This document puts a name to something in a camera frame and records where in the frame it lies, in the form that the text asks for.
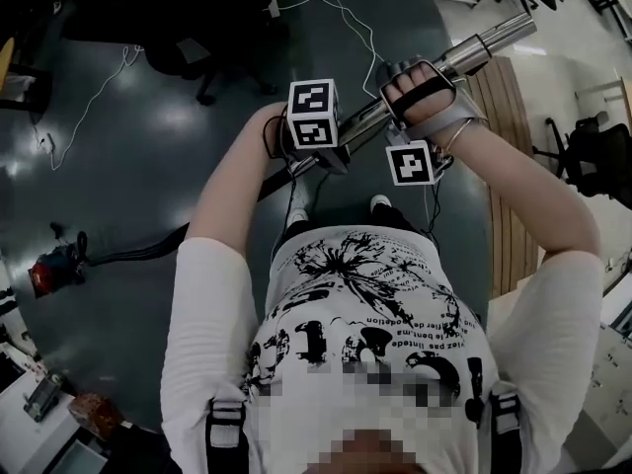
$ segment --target wooden deck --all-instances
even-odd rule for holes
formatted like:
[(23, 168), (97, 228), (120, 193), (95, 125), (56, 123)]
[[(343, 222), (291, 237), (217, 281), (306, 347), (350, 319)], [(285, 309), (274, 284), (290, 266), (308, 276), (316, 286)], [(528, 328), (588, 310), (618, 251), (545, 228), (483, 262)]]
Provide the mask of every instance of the wooden deck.
[[(475, 76), (468, 77), (468, 84), (472, 98), (487, 115), (490, 129), (532, 157), (524, 102), (510, 59), (493, 58)], [(535, 272), (537, 245), (507, 204), (492, 190), (489, 194), (493, 234), (491, 297), (495, 298), (512, 291), (519, 280)]]

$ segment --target white t-shirt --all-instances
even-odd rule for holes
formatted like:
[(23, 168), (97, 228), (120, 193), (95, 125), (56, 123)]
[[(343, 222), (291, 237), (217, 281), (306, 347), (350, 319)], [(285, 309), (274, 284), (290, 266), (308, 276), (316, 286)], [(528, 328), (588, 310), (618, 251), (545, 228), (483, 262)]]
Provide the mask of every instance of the white t-shirt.
[(172, 456), (186, 474), (206, 473), (208, 402), (239, 399), (251, 473), (301, 473), (351, 431), (375, 429), (429, 474), (488, 472), (500, 384), (520, 399), (522, 473), (546, 473), (582, 409), (601, 290), (597, 257), (556, 256), (488, 341), (428, 239), (327, 227), (280, 248), (259, 326), (244, 259), (190, 239), (161, 389)]

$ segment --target finger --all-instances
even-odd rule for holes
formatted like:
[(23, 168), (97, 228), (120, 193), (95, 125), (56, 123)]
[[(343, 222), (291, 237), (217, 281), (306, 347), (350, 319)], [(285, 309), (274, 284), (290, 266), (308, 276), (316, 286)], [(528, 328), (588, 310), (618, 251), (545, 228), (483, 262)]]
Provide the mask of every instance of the finger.
[(413, 67), (411, 70), (411, 79), (413, 79), (415, 86), (419, 86), (420, 84), (424, 84), (426, 82), (426, 76), (424, 75), (420, 65)]
[(384, 88), (384, 91), (386, 92), (386, 97), (391, 102), (395, 102), (397, 99), (401, 99), (403, 95), (402, 92), (395, 88), (393, 84), (387, 84)]
[(410, 78), (408, 74), (400, 74), (395, 78), (395, 82), (402, 93), (408, 93), (413, 88), (415, 88), (415, 84), (413, 84), (413, 80)]
[(422, 63), (422, 72), (424, 72), (424, 76), (426, 76), (426, 80), (430, 80), (433, 77), (436, 77), (436, 72), (427, 64)]

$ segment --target forearm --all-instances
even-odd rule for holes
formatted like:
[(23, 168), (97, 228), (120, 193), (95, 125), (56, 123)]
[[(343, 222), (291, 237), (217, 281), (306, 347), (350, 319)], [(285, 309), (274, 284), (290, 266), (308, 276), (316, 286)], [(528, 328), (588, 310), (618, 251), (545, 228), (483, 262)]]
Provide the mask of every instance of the forearm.
[[(204, 187), (187, 238), (206, 237), (246, 254), (246, 241), (269, 156), (263, 141), (266, 122), (284, 105), (256, 112), (241, 130)], [(274, 142), (275, 124), (268, 137)]]
[(450, 153), (509, 204), (549, 255), (573, 250), (599, 254), (593, 215), (581, 199), (495, 133), (470, 124), (452, 144)]

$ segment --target chair wheel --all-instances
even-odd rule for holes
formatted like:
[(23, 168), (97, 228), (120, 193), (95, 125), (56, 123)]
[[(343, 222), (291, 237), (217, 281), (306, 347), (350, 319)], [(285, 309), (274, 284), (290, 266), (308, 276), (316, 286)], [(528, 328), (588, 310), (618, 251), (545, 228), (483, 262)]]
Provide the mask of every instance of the chair wheel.
[(212, 106), (215, 103), (215, 97), (212, 95), (200, 95), (197, 101), (203, 106)]
[(263, 83), (261, 85), (261, 93), (263, 95), (276, 95), (278, 86), (276, 84)]

